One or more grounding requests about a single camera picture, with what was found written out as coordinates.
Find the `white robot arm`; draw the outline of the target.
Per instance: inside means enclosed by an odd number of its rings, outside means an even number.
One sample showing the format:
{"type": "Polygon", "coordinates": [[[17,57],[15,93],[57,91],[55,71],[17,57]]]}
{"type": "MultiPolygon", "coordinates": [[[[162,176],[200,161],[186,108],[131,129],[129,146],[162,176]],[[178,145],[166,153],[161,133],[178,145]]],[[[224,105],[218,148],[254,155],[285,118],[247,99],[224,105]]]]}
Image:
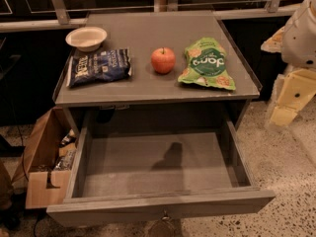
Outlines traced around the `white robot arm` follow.
{"type": "Polygon", "coordinates": [[[261,50],[279,52],[287,64],[270,123],[289,125],[316,94],[316,0],[304,0],[261,50]]]}

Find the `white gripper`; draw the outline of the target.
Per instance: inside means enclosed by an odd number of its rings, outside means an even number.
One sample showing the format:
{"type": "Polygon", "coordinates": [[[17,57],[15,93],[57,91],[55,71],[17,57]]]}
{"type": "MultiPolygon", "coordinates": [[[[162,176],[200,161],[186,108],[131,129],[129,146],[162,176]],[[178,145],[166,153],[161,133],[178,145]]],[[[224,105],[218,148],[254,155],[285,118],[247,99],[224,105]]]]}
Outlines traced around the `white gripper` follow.
{"type": "Polygon", "coordinates": [[[261,45],[261,50],[281,53],[282,60],[303,67],[287,74],[276,99],[270,123],[289,125],[316,95],[316,0],[304,0],[286,22],[261,45]]]}

